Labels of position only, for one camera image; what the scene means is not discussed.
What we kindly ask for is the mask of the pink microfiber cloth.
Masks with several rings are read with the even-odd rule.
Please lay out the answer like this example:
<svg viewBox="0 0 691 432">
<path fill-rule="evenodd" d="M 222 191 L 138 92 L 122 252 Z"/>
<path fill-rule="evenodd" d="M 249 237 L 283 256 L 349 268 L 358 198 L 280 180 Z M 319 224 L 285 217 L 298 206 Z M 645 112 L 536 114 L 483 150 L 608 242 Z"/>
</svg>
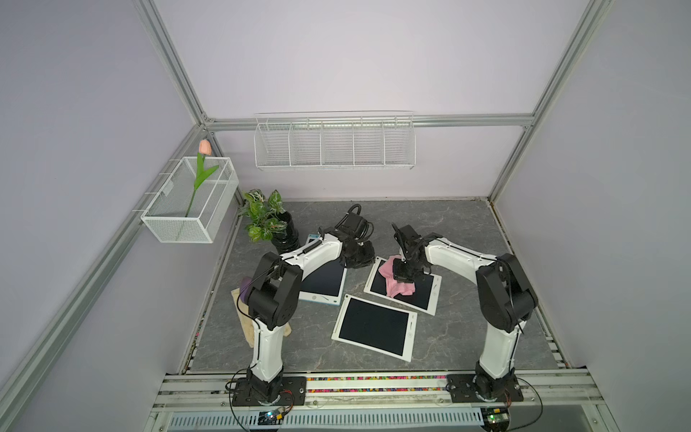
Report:
<svg viewBox="0 0 691 432">
<path fill-rule="evenodd" d="M 414 295 L 416 291 L 415 284 L 403 283 L 394 277 L 393 264 L 396 259 L 401 259 L 401 256 L 390 256 L 378 269 L 379 275 L 381 275 L 385 281 L 386 296 L 394 298 L 397 295 Z"/>
</svg>

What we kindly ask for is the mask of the white drawing tablet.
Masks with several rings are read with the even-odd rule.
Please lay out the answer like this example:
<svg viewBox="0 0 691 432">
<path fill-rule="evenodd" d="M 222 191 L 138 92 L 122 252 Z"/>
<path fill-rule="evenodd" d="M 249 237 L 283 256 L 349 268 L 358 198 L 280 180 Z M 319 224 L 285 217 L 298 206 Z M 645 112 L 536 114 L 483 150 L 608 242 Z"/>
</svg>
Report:
<svg viewBox="0 0 691 432">
<path fill-rule="evenodd" d="M 441 284 L 442 277 L 432 274 L 421 275 L 415 283 L 400 282 L 393 277 L 390 259 L 376 257 L 363 291 L 435 316 Z"/>
<path fill-rule="evenodd" d="M 417 313 L 346 295 L 331 338 L 411 362 Z"/>
</svg>

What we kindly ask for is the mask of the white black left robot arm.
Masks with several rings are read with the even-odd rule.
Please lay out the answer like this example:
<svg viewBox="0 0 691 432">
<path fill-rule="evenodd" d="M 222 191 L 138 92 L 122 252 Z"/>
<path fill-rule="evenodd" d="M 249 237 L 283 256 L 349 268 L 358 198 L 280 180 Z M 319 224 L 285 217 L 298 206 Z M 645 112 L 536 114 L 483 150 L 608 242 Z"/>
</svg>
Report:
<svg viewBox="0 0 691 432">
<path fill-rule="evenodd" d="M 282 348 L 284 327 L 295 314 L 302 281 L 330 262 L 343 268 L 370 266 L 375 259 L 370 237 L 374 225 L 361 215 L 362 205 L 353 204 L 335 226 L 320 237 L 291 252 L 261 257 L 255 275 L 239 299 L 248 306 L 253 322 L 253 357 L 241 382 L 262 404 L 280 401 L 283 385 Z"/>
</svg>

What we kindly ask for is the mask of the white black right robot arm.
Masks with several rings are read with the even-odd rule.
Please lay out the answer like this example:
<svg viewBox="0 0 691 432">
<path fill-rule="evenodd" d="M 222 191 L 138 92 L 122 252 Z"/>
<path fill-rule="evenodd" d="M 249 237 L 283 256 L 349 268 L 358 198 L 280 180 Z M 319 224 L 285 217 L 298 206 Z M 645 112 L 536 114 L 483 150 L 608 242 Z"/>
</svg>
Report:
<svg viewBox="0 0 691 432">
<path fill-rule="evenodd" d="M 410 225 L 392 226 L 401 258 L 393 261 L 398 282 L 414 283 L 439 266 L 477 287 L 487 331 L 475 375 L 466 384 L 448 380 L 452 394 L 466 392 L 478 401 L 523 401 L 516 377 L 515 356 L 520 335 L 539 302 L 523 266 L 512 254 L 495 256 L 462 247 L 431 233 L 419 235 Z"/>
</svg>

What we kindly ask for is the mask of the large blue drawing tablet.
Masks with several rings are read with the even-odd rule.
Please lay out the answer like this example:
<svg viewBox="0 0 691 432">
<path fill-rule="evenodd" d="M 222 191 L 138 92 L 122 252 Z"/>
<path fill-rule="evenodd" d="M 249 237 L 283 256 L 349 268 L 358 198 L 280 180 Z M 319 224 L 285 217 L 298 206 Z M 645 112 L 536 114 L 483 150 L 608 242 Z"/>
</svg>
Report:
<svg viewBox="0 0 691 432">
<path fill-rule="evenodd" d="M 327 261 L 323 248 L 311 250 L 307 255 L 302 263 L 299 300 L 340 306 L 347 275 L 340 256 Z"/>
</svg>

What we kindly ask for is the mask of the black ribbed plant pot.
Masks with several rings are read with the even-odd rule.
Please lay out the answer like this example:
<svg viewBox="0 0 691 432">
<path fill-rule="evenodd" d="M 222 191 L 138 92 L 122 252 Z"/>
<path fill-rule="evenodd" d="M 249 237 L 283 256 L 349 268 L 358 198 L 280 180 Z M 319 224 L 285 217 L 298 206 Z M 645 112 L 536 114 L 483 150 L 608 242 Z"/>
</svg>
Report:
<svg viewBox="0 0 691 432">
<path fill-rule="evenodd" d="M 278 254 L 281 255 L 300 248 L 300 235 L 294 225 L 293 216 L 289 212 L 282 212 L 277 215 L 277 218 L 285 225 L 284 230 L 275 232 L 271 239 L 271 243 Z"/>
</svg>

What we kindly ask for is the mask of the green potted plant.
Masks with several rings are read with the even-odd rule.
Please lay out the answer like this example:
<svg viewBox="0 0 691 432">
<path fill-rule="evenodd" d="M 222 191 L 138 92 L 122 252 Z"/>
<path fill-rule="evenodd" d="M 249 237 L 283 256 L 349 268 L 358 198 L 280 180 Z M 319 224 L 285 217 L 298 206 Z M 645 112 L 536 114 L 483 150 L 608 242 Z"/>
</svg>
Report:
<svg viewBox="0 0 691 432">
<path fill-rule="evenodd" d="M 277 190 L 265 196 L 260 189 L 252 189 L 244 193 L 244 198 L 240 214 L 249 219 L 247 231 L 253 242 L 286 234 L 288 223 L 281 219 L 285 213 L 283 198 Z"/>
</svg>

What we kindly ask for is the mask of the purple pink brush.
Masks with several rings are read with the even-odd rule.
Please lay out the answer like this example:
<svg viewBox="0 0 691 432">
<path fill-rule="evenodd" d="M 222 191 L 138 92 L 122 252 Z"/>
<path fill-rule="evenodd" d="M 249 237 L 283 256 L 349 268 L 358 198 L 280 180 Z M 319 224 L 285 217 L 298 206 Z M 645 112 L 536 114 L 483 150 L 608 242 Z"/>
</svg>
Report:
<svg viewBox="0 0 691 432">
<path fill-rule="evenodd" d="M 241 302 L 244 304 L 248 303 L 248 295 L 249 292 L 251 291 L 251 286 L 252 286 L 252 278 L 250 276 L 245 276 L 240 284 L 239 288 L 239 299 Z"/>
</svg>

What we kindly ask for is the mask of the beige cloth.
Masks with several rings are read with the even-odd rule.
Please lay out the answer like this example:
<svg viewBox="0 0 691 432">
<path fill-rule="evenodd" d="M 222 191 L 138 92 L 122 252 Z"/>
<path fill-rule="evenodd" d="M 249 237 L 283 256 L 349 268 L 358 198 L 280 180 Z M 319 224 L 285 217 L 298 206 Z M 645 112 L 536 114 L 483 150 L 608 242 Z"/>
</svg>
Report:
<svg viewBox="0 0 691 432">
<path fill-rule="evenodd" d="M 235 289 L 231 292 L 233 297 L 233 302 L 236 304 L 237 314 L 239 317 L 240 325 L 244 333 L 246 342 L 253 348 L 255 342 L 255 331 L 253 320 L 251 320 L 248 315 L 248 306 L 240 298 L 240 289 Z"/>
</svg>

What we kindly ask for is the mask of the white mesh side basket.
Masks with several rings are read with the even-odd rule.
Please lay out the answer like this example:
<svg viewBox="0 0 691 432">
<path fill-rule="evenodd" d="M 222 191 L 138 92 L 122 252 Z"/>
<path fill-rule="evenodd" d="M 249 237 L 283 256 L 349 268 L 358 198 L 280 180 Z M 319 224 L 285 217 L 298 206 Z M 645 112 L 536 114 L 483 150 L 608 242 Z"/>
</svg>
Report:
<svg viewBox="0 0 691 432">
<path fill-rule="evenodd" d="M 140 219 L 161 243 L 211 244 L 239 185 L 229 158 L 207 157 L 205 168 L 218 169 L 198 189 L 188 217 L 185 211 L 194 189 L 196 157 L 183 157 L 156 191 Z"/>
</svg>

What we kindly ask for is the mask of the white ventilation grille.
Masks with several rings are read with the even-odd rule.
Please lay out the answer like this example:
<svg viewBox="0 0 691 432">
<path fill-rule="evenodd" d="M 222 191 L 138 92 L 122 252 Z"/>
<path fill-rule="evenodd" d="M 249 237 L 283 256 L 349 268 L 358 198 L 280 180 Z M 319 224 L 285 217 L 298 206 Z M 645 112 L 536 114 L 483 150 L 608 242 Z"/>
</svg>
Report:
<svg viewBox="0 0 691 432">
<path fill-rule="evenodd" d="M 188 412 L 175 414 L 169 431 L 307 431 L 311 429 L 388 430 L 424 427 L 481 427 L 479 408 L 294 410 L 285 419 L 270 422 L 260 410 L 245 412 Z"/>
</svg>

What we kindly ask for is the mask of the pink artificial tulip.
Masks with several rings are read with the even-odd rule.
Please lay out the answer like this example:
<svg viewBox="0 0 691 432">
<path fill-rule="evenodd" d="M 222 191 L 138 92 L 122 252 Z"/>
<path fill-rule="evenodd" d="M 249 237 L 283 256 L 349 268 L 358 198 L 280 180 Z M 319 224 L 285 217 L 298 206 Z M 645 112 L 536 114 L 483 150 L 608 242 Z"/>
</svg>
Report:
<svg viewBox="0 0 691 432">
<path fill-rule="evenodd" d="M 199 143 L 197 155 L 196 155 L 196 174 L 195 174 L 195 180 L 194 180 L 194 189 L 190 198 L 190 202 L 187 206 L 187 209 L 185 211 L 185 217 L 188 217 L 193 205 L 194 205 L 194 199 L 196 196 L 196 193 L 198 189 L 202 186 L 202 184 L 211 176 L 213 175 L 216 170 L 218 169 L 216 166 L 210 167 L 210 168 L 205 168 L 205 160 L 207 157 L 212 156 L 212 144 L 209 140 L 201 140 Z"/>
</svg>

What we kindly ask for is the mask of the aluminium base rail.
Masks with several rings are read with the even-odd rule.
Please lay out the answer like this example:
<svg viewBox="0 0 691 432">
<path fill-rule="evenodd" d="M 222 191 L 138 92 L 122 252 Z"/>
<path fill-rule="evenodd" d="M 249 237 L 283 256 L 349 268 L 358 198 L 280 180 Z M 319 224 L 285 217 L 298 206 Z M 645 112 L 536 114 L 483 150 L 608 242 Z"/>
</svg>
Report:
<svg viewBox="0 0 691 432">
<path fill-rule="evenodd" d="M 164 379 L 154 412 L 226 410 L 229 390 L 237 377 L 229 374 L 171 375 Z M 296 410 L 446 408 L 455 404 L 486 405 L 602 405 L 605 403 L 591 374 L 583 369 L 523 370 L 502 396 L 487 403 L 473 388 L 473 373 L 379 372 L 297 373 L 284 381 L 293 389 L 285 395 Z"/>
</svg>

